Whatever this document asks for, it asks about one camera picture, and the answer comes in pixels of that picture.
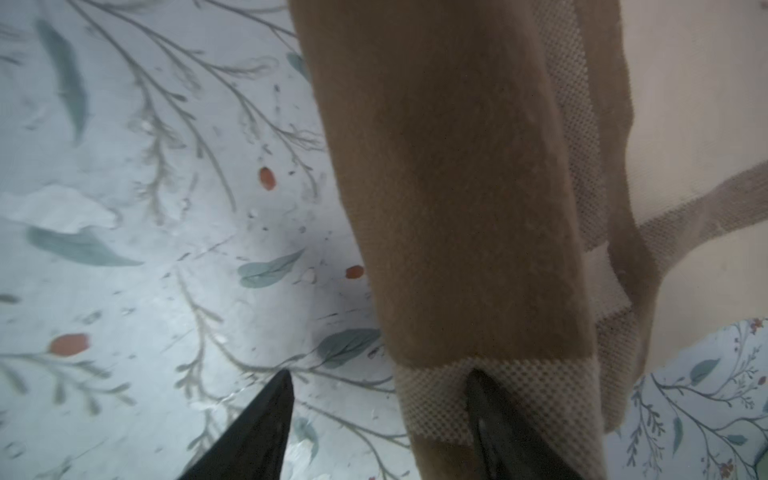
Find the brown beige striped scarf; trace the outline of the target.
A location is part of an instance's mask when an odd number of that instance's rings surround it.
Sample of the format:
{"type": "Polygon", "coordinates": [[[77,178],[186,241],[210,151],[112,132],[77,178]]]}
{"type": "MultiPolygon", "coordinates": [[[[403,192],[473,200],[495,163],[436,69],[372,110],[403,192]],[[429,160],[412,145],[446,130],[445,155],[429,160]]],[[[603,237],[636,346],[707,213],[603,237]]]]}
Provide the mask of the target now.
{"type": "Polygon", "coordinates": [[[633,384],[767,312],[763,1],[293,1],[424,479],[481,370],[587,479],[633,384]]]}

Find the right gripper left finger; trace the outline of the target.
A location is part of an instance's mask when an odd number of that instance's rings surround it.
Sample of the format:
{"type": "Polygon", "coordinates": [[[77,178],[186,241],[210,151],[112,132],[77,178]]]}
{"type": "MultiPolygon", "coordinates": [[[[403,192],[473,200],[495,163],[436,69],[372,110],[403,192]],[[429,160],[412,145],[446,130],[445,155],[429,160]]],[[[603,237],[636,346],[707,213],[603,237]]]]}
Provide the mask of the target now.
{"type": "Polygon", "coordinates": [[[294,400],[290,372],[278,371],[181,479],[280,479],[294,400]]]}

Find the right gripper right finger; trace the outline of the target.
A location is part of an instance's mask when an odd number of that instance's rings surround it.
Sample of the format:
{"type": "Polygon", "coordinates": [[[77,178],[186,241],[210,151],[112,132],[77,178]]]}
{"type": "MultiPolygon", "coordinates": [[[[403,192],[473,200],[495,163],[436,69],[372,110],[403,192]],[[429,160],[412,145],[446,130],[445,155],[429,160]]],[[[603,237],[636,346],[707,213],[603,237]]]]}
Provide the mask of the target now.
{"type": "Polygon", "coordinates": [[[517,411],[505,390],[491,376],[472,370],[465,392],[473,448],[483,479],[580,478],[517,411]]]}

